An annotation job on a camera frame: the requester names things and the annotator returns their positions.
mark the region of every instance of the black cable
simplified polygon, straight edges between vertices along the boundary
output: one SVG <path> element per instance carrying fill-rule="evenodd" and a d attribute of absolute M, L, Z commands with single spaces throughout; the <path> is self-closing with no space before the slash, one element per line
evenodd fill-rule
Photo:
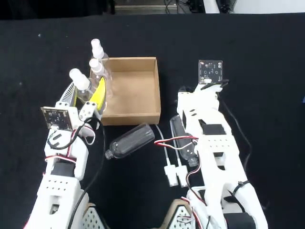
<path fill-rule="evenodd" d="M 105 128 L 103 126 L 103 124 L 101 123 L 101 121 L 96 118 L 96 117 L 90 117 L 90 118 L 87 118 L 86 120 L 89 120 L 89 119 L 94 119 L 96 120 L 99 124 L 100 124 L 100 129 L 102 130 L 102 134 L 103 134 L 103 153 L 102 153 L 102 160 L 101 160 L 101 165 L 99 167 L 99 169 L 96 171 L 94 177 L 92 178 L 92 180 L 90 181 L 90 183 L 87 185 L 87 187 L 84 189 L 83 193 L 81 194 L 79 200 L 77 201 L 74 209 L 73 209 L 73 212 L 71 214 L 71 218 L 70 218 L 70 222 L 69 222 L 69 225 L 68 225 L 68 229 L 71 229 L 72 227 L 72 223 L 73 223 L 73 219 L 74 219 L 74 216 L 75 216 L 75 213 L 77 211 L 77 208 L 79 207 L 83 197 L 85 196 L 85 194 L 88 192 L 88 190 L 90 189 L 90 187 L 92 186 L 92 184 L 94 183 L 94 181 L 96 180 L 96 178 L 99 176 L 99 174 L 101 173 L 101 170 L 102 170 L 102 167 L 103 167 L 103 164 L 104 164 L 104 161 L 105 161 L 105 152 L 106 152 L 106 134 L 105 134 Z"/>
<path fill-rule="evenodd" d="M 171 4 L 173 0 L 170 0 L 167 4 L 166 4 L 166 0 L 164 0 L 164 4 L 165 4 L 165 12 L 168 14 L 171 14 L 170 10 L 168 9 L 169 4 Z"/>
<path fill-rule="evenodd" d="M 71 146 L 71 145 L 73 144 L 73 142 L 76 140 L 76 138 L 78 137 L 79 132 L 80 132 L 81 129 L 84 127 L 84 125 L 85 125 L 86 123 L 90 122 L 92 119 L 97 119 L 97 120 L 99 120 L 98 118 L 95 118 L 95 117 L 86 118 L 85 121 L 84 121 L 84 124 L 81 125 L 81 126 L 79 126 L 79 127 L 77 128 L 77 130 L 75 131 L 74 137 L 73 137 L 73 138 L 71 139 L 71 141 L 70 141 L 68 144 L 66 144 L 65 146 L 56 147 L 56 146 L 54 146 L 54 145 L 51 144 L 50 138 L 53 136 L 54 133 L 51 134 L 50 137 L 48 138 L 48 140 L 47 140 L 48 145 L 50 146 L 51 149 L 57 149 L 57 150 L 62 150 L 62 149 L 68 148 L 68 147 Z"/>
<path fill-rule="evenodd" d="M 208 227 L 209 227 L 209 224 L 210 224 L 210 220 L 211 220 L 211 216 L 209 216 L 209 219 L 208 219 L 208 223 L 206 224 L 206 227 L 205 227 L 205 229 L 208 229 Z"/>
<path fill-rule="evenodd" d="M 221 81 L 216 82 L 216 83 L 207 83 L 205 86 L 200 88 L 200 90 L 207 89 L 207 88 L 212 87 L 214 85 L 221 85 L 220 87 L 224 87 L 224 86 L 227 86 L 228 83 L 229 83 L 229 80 L 221 80 Z"/>
<path fill-rule="evenodd" d="M 182 9 L 182 11 L 183 11 L 184 13 L 186 13 L 185 10 L 183 9 L 183 7 L 182 7 L 179 3 L 177 3 L 177 5 L 180 7 L 180 9 Z"/>
<path fill-rule="evenodd" d="M 177 14 L 179 14 L 179 8 L 178 8 L 178 5 L 179 5 L 178 0 L 176 0 Z"/>
<path fill-rule="evenodd" d="M 217 93 L 218 95 L 218 98 L 220 99 L 222 105 L 224 106 L 224 108 L 227 110 L 227 113 L 234 119 L 235 123 L 236 123 L 236 126 L 239 130 L 239 132 L 241 133 L 242 137 L 244 138 L 245 142 L 248 144 L 249 146 L 249 153 L 247 155 L 247 157 L 245 158 L 244 160 L 244 163 L 243 163 L 243 167 L 244 167 L 244 172 L 247 173 L 247 166 L 248 166 L 248 162 L 249 162 L 249 159 L 250 159 L 250 156 L 252 154 L 252 145 L 250 143 L 250 141 L 248 140 L 248 138 L 246 137 L 246 135 L 244 134 L 242 128 L 240 127 L 239 125 L 239 122 L 237 121 L 237 119 L 235 118 L 235 116 L 233 115 L 233 113 L 230 111 L 230 109 L 228 108 L 227 104 L 224 102 L 224 100 L 220 97 L 219 93 Z"/>
<path fill-rule="evenodd" d="M 167 12 L 168 8 L 167 8 L 167 6 L 166 6 L 166 0 L 163 0 L 163 2 L 164 2 L 164 6 L 165 6 L 165 13 L 168 13 L 168 12 Z"/>

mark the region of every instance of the spray bottle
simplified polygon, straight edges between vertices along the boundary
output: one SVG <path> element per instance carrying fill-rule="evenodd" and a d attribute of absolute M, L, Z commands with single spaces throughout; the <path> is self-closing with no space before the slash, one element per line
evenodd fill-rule
<path fill-rule="evenodd" d="M 83 103 L 89 101 L 96 90 L 96 87 L 93 87 L 92 85 L 93 80 L 87 78 L 77 68 L 71 69 L 71 71 L 69 72 L 69 76 L 73 80 L 73 83 L 77 88 L 77 97 Z"/>

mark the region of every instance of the cable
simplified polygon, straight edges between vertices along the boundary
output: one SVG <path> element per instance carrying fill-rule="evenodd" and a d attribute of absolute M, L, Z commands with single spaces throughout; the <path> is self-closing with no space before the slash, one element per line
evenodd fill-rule
<path fill-rule="evenodd" d="M 169 6 L 169 4 L 171 4 L 171 2 L 173 0 L 170 0 L 168 3 L 166 3 L 166 0 L 163 0 L 163 1 L 164 1 L 164 5 L 165 5 L 165 13 L 171 14 L 170 10 L 168 9 L 168 6 Z"/>
<path fill-rule="evenodd" d="M 175 139 L 186 139 L 186 138 L 198 140 L 197 137 L 193 137 L 193 136 L 189 136 L 189 135 L 183 135 L 183 136 L 177 136 L 177 137 L 172 137 L 172 138 L 168 138 L 168 139 L 157 140 L 157 141 L 154 141 L 153 143 L 155 145 L 157 145 L 158 143 L 164 143 L 164 142 L 169 142 L 169 141 L 172 141 L 172 140 L 175 140 Z"/>
<path fill-rule="evenodd" d="M 218 98 L 221 100 L 221 103 L 222 105 L 224 106 L 224 108 L 227 110 L 227 113 L 234 119 L 235 123 L 236 123 L 236 126 L 240 132 L 240 134 L 242 135 L 242 137 L 244 138 L 245 142 L 248 144 L 249 146 L 249 153 L 247 155 L 247 157 L 245 158 L 244 160 L 244 163 L 243 163 L 243 167 L 244 167 L 244 172 L 247 173 L 247 166 L 248 166 L 248 162 L 249 162 L 249 159 L 250 159 L 250 156 L 252 154 L 252 145 L 250 143 L 250 141 L 248 140 L 248 138 L 246 137 L 246 135 L 244 134 L 242 128 L 240 127 L 239 125 L 239 122 L 238 120 L 236 119 L 236 117 L 233 115 L 233 113 L 230 111 L 230 109 L 228 108 L 227 104 L 224 102 L 224 100 L 221 98 L 221 96 L 219 95 L 219 93 L 217 93 L 218 95 Z"/>
<path fill-rule="evenodd" d="M 88 120 L 96 120 L 99 124 L 100 124 L 100 129 L 102 130 L 102 134 L 103 134 L 103 152 L 102 152 L 102 160 L 101 160 L 101 165 L 99 167 L 99 169 L 97 170 L 96 174 L 94 175 L 94 177 L 92 178 L 92 180 L 90 181 L 90 183 L 87 185 L 87 187 L 84 189 L 83 193 L 81 194 L 79 200 L 77 201 L 75 207 L 74 207 L 74 210 L 71 214 L 71 218 L 70 218 L 70 222 L 69 222 L 69 225 L 68 225 L 68 229 L 71 229 L 72 227 L 72 223 L 73 223 L 73 219 L 74 219 L 74 216 L 75 216 L 75 213 L 77 211 L 77 208 L 78 206 L 80 205 L 81 203 L 81 200 L 83 199 L 83 197 L 85 196 L 85 194 L 88 192 L 88 190 L 90 189 L 90 187 L 92 186 L 92 184 L 94 183 L 94 181 L 96 180 L 96 178 L 99 176 L 101 170 L 102 170 L 102 167 L 103 167 L 103 164 L 104 164 L 104 161 L 105 161 L 105 152 L 106 152 L 106 134 L 105 134 L 105 128 L 103 126 L 103 124 L 101 123 L 101 121 L 96 118 L 96 117 L 90 117 L 90 118 L 87 118 L 85 120 L 85 123 L 86 121 Z"/>
<path fill-rule="evenodd" d="M 214 85 L 220 85 L 220 87 L 224 87 L 224 86 L 228 85 L 228 83 L 229 83 L 229 80 L 221 80 L 221 81 L 216 82 L 216 83 L 207 83 L 205 86 L 200 88 L 200 90 L 207 89 L 207 88 L 212 87 Z"/>
<path fill-rule="evenodd" d="M 61 155 L 47 156 L 44 160 L 45 160 L 45 161 L 48 161 L 48 159 L 51 159 L 51 158 L 58 158 L 58 159 L 62 159 L 62 160 L 69 161 L 69 162 L 72 162 L 72 163 L 75 163 L 75 164 L 76 164 L 76 160 L 71 159 L 71 158 L 66 157 L 66 156 L 61 156 Z"/>
<path fill-rule="evenodd" d="M 160 128 L 158 127 L 158 125 L 155 125 L 157 130 L 159 131 L 159 134 L 160 134 L 160 137 L 162 140 L 164 140 L 164 137 L 163 137 L 163 134 L 162 134 L 162 131 L 160 130 Z M 164 153 L 165 153 L 165 157 L 166 157 L 166 161 L 168 160 L 168 154 L 167 154 L 167 149 L 166 147 L 164 146 Z"/>
<path fill-rule="evenodd" d="M 209 216 L 209 218 L 208 218 L 208 223 L 206 224 L 206 227 L 205 227 L 205 229 L 208 229 L 208 227 L 209 227 L 209 224 L 210 224 L 210 220 L 211 220 L 211 216 Z"/>
<path fill-rule="evenodd" d="M 62 150 L 62 149 L 68 148 L 68 147 L 71 146 L 72 143 L 76 140 L 76 138 L 77 138 L 77 136 L 78 136 L 78 133 L 79 133 L 79 132 L 81 131 L 81 129 L 85 126 L 85 124 L 88 123 L 88 122 L 90 122 L 92 119 L 98 119 L 98 118 L 95 118 L 95 117 L 86 118 L 85 121 L 84 121 L 84 123 L 83 123 L 81 126 L 79 126 L 79 127 L 77 128 L 77 130 L 75 131 L 75 134 L 74 134 L 74 137 L 72 138 L 72 140 L 71 140 L 68 144 L 66 144 L 65 146 L 56 147 L 56 146 L 54 146 L 54 145 L 51 144 L 50 139 L 51 139 L 51 137 L 53 136 L 53 134 L 54 134 L 55 132 L 54 132 L 53 134 L 51 134 L 50 137 L 48 138 L 48 140 L 47 140 L 48 145 L 50 146 L 51 149 L 57 149 L 57 150 Z"/>
<path fill-rule="evenodd" d="M 171 121 L 170 121 L 170 127 L 171 127 L 172 137 L 175 137 L 175 134 L 173 133 L 173 124 L 172 124 Z M 175 146 L 177 161 L 178 161 L 178 165 L 180 166 L 181 165 L 181 160 L 180 160 L 180 157 L 179 157 L 179 153 L 178 153 L 178 149 L 177 149 L 177 144 L 176 144 L 175 140 L 173 140 L 173 145 Z"/>
<path fill-rule="evenodd" d="M 74 137 L 75 131 L 76 131 L 76 130 L 73 130 L 73 131 L 72 131 L 71 139 L 70 139 L 70 140 L 72 140 L 72 138 Z M 67 157 L 70 156 L 70 152 L 71 152 L 71 146 L 68 147 L 67 154 L 66 154 Z"/>
<path fill-rule="evenodd" d="M 186 145 L 184 145 L 184 146 L 182 146 L 180 148 L 174 147 L 174 146 L 169 145 L 169 144 L 164 144 L 164 143 L 157 143 L 156 145 L 157 146 L 169 147 L 169 148 L 172 148 L 172 149 L 175 149 L 175 150 L 181 150 L 181 149 L 184 149 L 184 148 L 188 147 L 191 144 L 193 144 L 193 142 L 190 142 L 190 143 L 188 143 L 188 144 L 186 144 Z"/>
<path fill-rule="evenodd" d="M 179 14 L 179 8 L 178 8 L 178 5 L 179 5 L 178 0 L 176 0 L 177 14 Z"/>
<path fill-rule="evenodd" d="M 184 13 L 186 13 L 185 10 L 183 9 L 183 7 L 182 7 L 179 3 L 177 3 L 177 6 L 179 6 L 180 9 L 182 9 L 182 11 L 183 11 Z"/>
<path fill-rule="evenodd" d="M 88 142 L 87 137 L 84 138 L 84 139 L 85 139 L 85 142 L 87 143 L 87 145 L 91 146 L 91 145 L 93 145 L 93 143 L 94 143 L 94 141 L 95 141 L 95 132 L 94 132 L 94 130 L 93 130 L 92 128 L 90 128 L 90 127 L 88 127 L 88 126 L 84 126 L 84 127 L 90 129 L 90 130 L 93 132 L 93 140 L 92 140 L 90 143 Z"/>
<path fill-rule="evenodd" d="M 189 200 L 188 198 L 180 197 L 180 199 L 183 200 L 183 201 L 185 201 L 185 202 L 187 202 L 188 204 L 190 204 L 190 200 Z M 196 222 L 198 223 L 199 228 L 200 228 L 200 229 L 203 229 L 202 224 L 201 224 L 201 222 L 200 222 L 200 220 L 199 220 L 199 217 L 198 217 L 198 215 L 196 214 L 196 212 L 194 212 L 194 209 L 192 209 L 192 214 L 194 215 L 194 218 L 195 218 Z"/>
<path fill-rule="evenodd" d="M 200 162 L 200 157 L 199 157 L 199 154 L 198 154 L 198 166 L 197 166 L 196 169 L 194 169 L 193 171 L 189 172 L 189 173 L 186 175 L 185 180 L 186 180 L 186 184 L 187 184 L 187 187 L 189 188 L 189 190 L 191 190 L 191 192 L 193 192 L 194 195 L 195 195 L 201 202 L 203 202 L 204 205 L 207 206 L 206 202 L 205 202 L 200 196 L 198 196 L 198 194 L 192 189 L 192 187 L 191 187 L 191 185 L 190 185 L 190 181 L 189 181 L 190 175 L 197 173 L 197 172 L 200 170 L 200 168 L 201 168 L 201 162 Z"/>

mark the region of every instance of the bottle cap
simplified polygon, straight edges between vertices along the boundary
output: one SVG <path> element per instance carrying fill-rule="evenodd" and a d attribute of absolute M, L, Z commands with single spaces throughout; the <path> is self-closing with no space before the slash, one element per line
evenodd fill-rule
<path fill-rule="evenodd" d="M 101 42 L 99 39 L 93 39 L 91 41 L 91 45 L 92 45 L 92 54 L 94 56 L 94 58 L 100 60 L 103 58 L 104 56 L 104 49 L 101 46 Z"/>
<path fill-rule="evenodd" d="M 113 153 L 111 150 L 107 150 L 106 153 L 105 153 L 105 157 L 110 160 L 111 158 L 113 158 Z"/>
<path fill-rule="evenodd" d="M 91 70 L 97 75 L 100 75 L 104 72 L 104 66 L 99 62 L 98 59 L 91 59 L 89 61 L 89 66 L 91 67 Z"/>
<path fill-rule="evenodd" d="M 84 74 L 82 74 L 79 69 L 71 69 L 71 71 L 69 72 L 69 76 L 73 80 L 73 83 L 78 90 L 83 91 L 89 88 L 89 79 Z"/>

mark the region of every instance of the black fabric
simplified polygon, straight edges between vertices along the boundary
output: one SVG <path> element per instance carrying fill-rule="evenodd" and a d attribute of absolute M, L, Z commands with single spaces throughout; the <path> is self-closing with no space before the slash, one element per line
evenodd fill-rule
<path fill-rule="evenodd" d="M 1 228 L 21 228 L 31 213 L 45 169 L 47 139 L 41 106 L 54 106 L 70 83 L 68 72 L 89 71 L 90 40 L 111 57 L 156 56 L 162 114 L 170 136 L 177 92 L 198 82 L 198 60 L 223 60 L 230 84 L 222 98 L 253 145 L 248 180 L 272 229 L 303 228 L 305 130 L 305 14 L 113 16 L 0 22 Z M 243 160 L 247 144 L 232 127 Z M 130 126 L 107 126 L 108 141 Z M 89 148 L 82 185 L 101 160 L 102 140 Z M 175 152 L 169 150 L 172 163 Z M 162 147 L 153 143 L 104 164 L 89 191 L 112 229 L 161 225 L 174 198 Z"/>

